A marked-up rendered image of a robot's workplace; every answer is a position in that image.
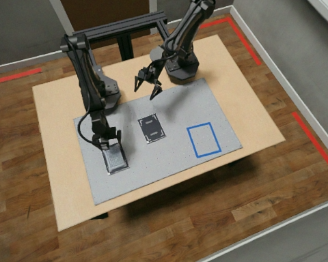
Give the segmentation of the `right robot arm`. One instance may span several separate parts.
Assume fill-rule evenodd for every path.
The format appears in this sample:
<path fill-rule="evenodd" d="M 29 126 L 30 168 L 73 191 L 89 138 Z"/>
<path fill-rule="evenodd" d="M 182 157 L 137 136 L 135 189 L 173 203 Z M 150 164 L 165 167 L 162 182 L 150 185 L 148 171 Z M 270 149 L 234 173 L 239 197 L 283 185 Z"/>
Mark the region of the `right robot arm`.
<path fill-rule="evenodd" d="M 90 117 L 92 122 L 92 132 L 94 134 L 103 134 L 106 131 L 107 118 L 104 111 L 106 110 L 106 102 L 104 97 L 118 93 L 116 83 L 105 85 L 104 81 L 100 81 L 100 76 L 95 72 L 88 51 L 90 45 L 85 33 L 79 35 L 67 36 L 75 50 L 72 50 L 65 40 L 61 38 L 61 51 L 67 53 L 70 58 L 81 88 L 81 96 L 84 107 L 87 111 L 87 92 L 91 98 Z M 104 88 L 105 87 L 105 88 Z M 98 90 L 98 91 L 97 91 Z M 100 98 L 100 99 L 99 99 Z M 104 119 L 105 118 L 105 119 Z"/>

